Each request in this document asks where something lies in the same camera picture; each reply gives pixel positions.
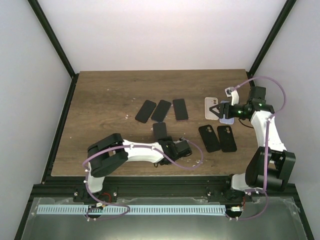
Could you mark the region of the blue edged black phone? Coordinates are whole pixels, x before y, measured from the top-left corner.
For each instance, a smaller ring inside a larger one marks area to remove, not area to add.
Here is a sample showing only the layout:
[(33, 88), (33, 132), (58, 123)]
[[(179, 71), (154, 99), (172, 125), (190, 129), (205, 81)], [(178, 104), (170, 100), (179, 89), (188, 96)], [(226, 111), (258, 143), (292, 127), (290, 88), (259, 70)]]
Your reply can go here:
[(135, 120), (140, 123), (146, 123), (156, 108), (157, 104), (150, 100), (145, 100), (142, 107), (139, 109), (138, 113), (135, 116)]

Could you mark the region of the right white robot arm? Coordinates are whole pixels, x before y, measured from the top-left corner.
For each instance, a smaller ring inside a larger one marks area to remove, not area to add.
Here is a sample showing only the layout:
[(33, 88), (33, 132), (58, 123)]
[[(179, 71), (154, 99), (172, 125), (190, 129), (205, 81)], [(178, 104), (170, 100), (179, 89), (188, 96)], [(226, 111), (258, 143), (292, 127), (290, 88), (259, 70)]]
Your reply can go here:
[(239, 103), (239, 94), (234, 87), (225, 89), (230, 102), (219, 103), (209, 108), (217, 117), (249, 120), (257, 139), (257, 150), (245, 173), (235, 174), (231, 183), (222, 188), (223, 198), (229, 202), (245, 193), (282, 192), (285, 190), (296, 156), (287, 151), (281, 141), (274, 121), (276, 112), (265, 100), (266, 88), (252, 86), (245, 104)]

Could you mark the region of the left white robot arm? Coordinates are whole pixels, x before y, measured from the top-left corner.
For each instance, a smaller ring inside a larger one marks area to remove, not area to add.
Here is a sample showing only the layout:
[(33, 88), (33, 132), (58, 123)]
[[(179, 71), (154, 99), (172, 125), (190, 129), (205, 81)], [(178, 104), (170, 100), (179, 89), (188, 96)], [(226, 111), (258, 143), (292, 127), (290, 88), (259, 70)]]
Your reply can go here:
[(189, 143), (170, 136), (156, 138), (153, 143), (132, 142), (113, 133), (87, 148), (87, 187), (84, 195), (97, 202), (102, 196), (103, 182), (126, 162), (149, 162), (154, 165), (171, 165), (176, 160), (192, 154)]

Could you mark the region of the purple edged black phone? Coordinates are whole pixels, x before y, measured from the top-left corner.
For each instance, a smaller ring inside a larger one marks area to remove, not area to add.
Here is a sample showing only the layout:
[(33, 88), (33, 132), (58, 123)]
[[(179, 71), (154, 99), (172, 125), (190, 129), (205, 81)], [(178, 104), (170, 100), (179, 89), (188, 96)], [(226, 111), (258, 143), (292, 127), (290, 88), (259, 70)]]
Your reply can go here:
[(154, 123), (152, 128), (153, 128), (153, 135), (156, 141), (167, 137), (167, 127), (165, 122)]

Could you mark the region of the black phone pink edge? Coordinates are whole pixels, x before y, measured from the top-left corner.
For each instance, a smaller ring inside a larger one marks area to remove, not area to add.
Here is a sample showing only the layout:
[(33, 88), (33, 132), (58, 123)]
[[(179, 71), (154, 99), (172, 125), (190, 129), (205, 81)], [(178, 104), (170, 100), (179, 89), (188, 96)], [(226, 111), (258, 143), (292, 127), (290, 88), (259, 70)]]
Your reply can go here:
[(176, 121), (187, 121), (189, 119), (186, 102), (183, 98), (172, 101)]

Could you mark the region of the black phone from lavender case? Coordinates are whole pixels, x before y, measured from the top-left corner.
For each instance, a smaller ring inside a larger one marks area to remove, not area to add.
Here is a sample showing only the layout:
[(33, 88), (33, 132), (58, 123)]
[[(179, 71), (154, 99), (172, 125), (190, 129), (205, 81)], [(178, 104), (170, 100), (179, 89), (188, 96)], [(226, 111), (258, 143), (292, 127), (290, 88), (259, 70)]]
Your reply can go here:
[(167, 116), (168, 111), (171, 107), (171, 102), (161, 99), (156, 106), (151, 119), (155, 122), (162, 123)]

